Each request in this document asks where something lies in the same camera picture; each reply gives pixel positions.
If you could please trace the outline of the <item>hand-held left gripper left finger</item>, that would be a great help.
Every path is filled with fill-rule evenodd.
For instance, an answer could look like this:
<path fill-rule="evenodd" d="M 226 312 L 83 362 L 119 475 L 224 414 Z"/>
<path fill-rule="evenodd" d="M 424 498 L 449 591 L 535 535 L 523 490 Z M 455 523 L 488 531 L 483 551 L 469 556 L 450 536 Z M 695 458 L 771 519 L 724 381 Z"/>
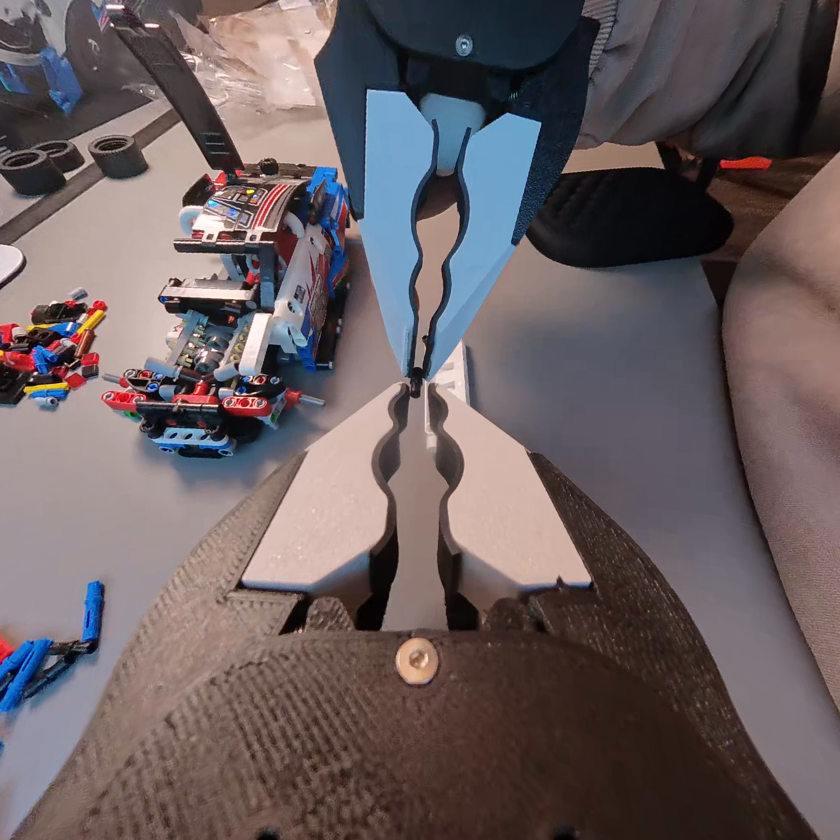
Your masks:
<path fill-rule="evenodd" d="M 245 567 L 246 589 L 366 601 L 396 527 L 390 479 L 411 402 L 395 383 L 311 444 Z"/>

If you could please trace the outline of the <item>heap of small lego pins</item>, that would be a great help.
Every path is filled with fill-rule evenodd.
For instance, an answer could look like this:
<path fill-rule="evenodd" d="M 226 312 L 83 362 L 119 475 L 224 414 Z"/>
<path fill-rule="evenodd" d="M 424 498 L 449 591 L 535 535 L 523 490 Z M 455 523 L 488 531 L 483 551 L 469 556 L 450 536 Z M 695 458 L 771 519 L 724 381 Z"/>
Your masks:
<path fill-rule="evenodd" d="M 69 642 L 40 637 L 21 643 L 1 664 L 1 714 L 13 714 L 26 700 L 52 686 L 82 658 L 98 651 L 104 606 L 101 581 L 87 585 L 81 635 Z"/>

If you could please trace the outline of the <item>white lego panel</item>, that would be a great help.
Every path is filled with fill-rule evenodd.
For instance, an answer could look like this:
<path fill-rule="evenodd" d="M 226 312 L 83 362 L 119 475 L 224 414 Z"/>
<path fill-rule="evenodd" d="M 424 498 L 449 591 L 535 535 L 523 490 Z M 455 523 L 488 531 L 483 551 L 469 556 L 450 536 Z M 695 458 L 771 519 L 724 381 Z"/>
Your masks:
<path fill-rule="evenodd" d="M 469 355 L 463 340 L 458 342 L 455 350 L 437 371 L 432 383 L 436 384 L 439 390 L 452 392 L 454 396 L 462 400 L 465 404 L 469 406 L 472 404 L 470 395 Z M 423 389 L 425 410 L 424 428 L 427 450 L 433 453 L 437 448 L 437 437 L 432 429 L 428 387 L 429 383 L 426 382 Z"/>

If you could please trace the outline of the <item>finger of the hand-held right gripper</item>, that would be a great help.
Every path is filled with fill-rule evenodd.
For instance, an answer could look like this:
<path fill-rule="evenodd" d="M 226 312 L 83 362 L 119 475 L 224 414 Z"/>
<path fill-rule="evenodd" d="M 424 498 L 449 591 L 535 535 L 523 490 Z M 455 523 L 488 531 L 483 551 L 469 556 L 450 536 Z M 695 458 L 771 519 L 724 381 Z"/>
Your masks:
<path fill-rule="evenodd" d="M 419 198 L 437 163 L 437 129 L 401 91 L 366 94 L 366 258 L 386 336 L 404 376 L 417 342 L 414 289 L 423 254 Z"/>
<path fill-rule="evenodd" d="M 465 133 L 455 173 L 460 228 L 442 266 L 444 296 L 429 324 L 423 377 L 430 381 L 455 350 L 514 249 L 522 197 L 541 122 L 505 113 Z"/>

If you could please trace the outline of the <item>pile of mixed lego pieces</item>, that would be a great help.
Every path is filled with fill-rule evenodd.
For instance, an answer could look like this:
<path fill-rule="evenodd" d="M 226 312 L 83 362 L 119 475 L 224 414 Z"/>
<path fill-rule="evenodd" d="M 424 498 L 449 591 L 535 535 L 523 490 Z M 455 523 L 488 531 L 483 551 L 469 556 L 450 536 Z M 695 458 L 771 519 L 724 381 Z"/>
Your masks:
<path fill-rule="evenodd" d="M 101 299 L 87 301 L 87 297 L 79 288 L 66 299 L 33 308 L 27 325 L 2 324 L 2 406 L 27 399 L 53 410 L 99 377 L 100 356 L 93 344 L 109 305 Z"/>

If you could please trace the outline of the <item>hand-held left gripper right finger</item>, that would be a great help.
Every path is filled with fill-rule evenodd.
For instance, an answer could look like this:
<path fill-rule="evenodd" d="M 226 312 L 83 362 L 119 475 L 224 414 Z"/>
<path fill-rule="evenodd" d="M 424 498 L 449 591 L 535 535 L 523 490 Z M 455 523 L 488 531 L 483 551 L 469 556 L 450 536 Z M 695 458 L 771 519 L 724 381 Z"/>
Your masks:
<path fill-rule="evenodd" d="M 531 453 L 451 391 L 430 385 L 439 508 L 438 571 L 447 598 L 498 601 L 592 585 Z"/>

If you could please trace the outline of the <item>person's right forearm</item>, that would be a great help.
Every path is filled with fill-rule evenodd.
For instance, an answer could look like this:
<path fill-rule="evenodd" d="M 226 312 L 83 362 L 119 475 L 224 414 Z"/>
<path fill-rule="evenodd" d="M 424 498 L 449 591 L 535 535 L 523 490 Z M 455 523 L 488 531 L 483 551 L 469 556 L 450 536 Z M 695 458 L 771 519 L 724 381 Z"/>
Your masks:
<path fill-rule="evenodd" d="M 837 152 L 837 1 L 587 1 L 600 24 L 575 148 Z"/>

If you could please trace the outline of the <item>lego race car model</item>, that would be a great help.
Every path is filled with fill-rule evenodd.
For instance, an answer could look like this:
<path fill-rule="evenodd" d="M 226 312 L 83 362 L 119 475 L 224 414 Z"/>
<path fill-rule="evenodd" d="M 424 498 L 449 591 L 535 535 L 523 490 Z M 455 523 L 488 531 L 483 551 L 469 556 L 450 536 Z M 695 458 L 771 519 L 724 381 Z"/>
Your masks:
<path fill-rule="evenodd" d="M 158 300 L 178 318 L 167 355 L 109 378 L 122 390 L 101 401 L 162 453 L 223 459 L 292 407 L 324 406 L 283 375 L 293 362 L 333 368 L 349 289 L 348 190 L 333 167 L 244 163 L 168 34 L 128 3 L 107 10 L 216 172 L 184 194 L 173 246 L 220 258 L 225 273 L 167 281 Z"/>

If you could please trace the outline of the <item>clear plastic bags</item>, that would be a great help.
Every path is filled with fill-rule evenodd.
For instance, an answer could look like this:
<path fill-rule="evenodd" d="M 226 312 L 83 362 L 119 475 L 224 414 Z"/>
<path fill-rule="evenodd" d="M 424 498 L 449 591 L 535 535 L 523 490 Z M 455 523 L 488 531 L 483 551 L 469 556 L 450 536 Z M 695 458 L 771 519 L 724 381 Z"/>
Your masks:
<path fill-rule="evenodd" d="M 205 2 L 191 51 L 195 73 L 218 106 L 257 112 L 320 109 L 314 59 L 337 2 Z"/>

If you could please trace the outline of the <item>lego set box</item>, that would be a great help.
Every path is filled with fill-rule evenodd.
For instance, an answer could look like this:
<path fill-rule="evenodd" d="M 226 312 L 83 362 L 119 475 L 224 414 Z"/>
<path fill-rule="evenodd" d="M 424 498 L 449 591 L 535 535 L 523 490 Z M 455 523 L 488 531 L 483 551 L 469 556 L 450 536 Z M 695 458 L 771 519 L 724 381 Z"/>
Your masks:
<path fill-rule="evenodd" d="M 102 1 L 2 1 L 5 92 L 47 98 L 64 115 L 72 114 L 108 74 L 108 22 Z"/>

